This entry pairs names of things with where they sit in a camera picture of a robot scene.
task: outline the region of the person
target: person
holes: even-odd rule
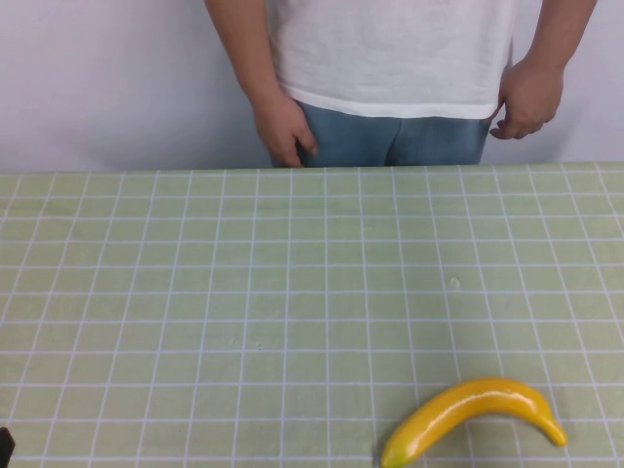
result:
[[[517,2],[206,0],[260,139],[288,168],[478,164],[488,133],[539,131],[597,0],[542,0],[512,66]]]

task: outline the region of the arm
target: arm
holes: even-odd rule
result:
[[[540,66],[564,69],[576,53],[598,0],[543,0],[526,55]]]
[[[494,137],[522,139],[555,118],[564,92],[567,64],[578,49],[597,3],[598,0],[543,0],[528,53],[503,77],[500,107],[505,105],[506,115],[505,120],[497,123],[498,128],[491,131]]]
[[[296,102],[277,80],[266,0],[205,0],[234,72],[253,108],[260,139],[284,167],[300,168],[296,144],[316,155],[316,141]]]
[[[269,41],[266,0],[206,0],[216,32],[252,105],[281,95]]]

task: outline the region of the hand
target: hand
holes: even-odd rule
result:
[[[296,151],[299,143],[312,156],[318,147],[305,115],[290,97],[281,95],[253,108],[260,139],[271,157],[284,168],[302,168]]]
[[[498,114],[504,105],[505,120],[490,133],[499,139],[522,139],[541,130],[555,118],[564,92],[564,71],[532,63],[527,58],[503,76]]]

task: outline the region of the t-shirt hem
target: t-shirt hem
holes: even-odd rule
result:
[[[491,116],[498,107],[498,102],[488,104],[353,102],[335,97],[319,96],[289,86],[283,85],[283,88],[291,98],[304,104],[362,117],[393,117],[399,119],[443,117],[481,120]]]

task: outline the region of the blue jeans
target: blue jeans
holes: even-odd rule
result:
[[[305,167],[447,166],[479,164],[485,120],[361,117],[299,103],[319,146]]]

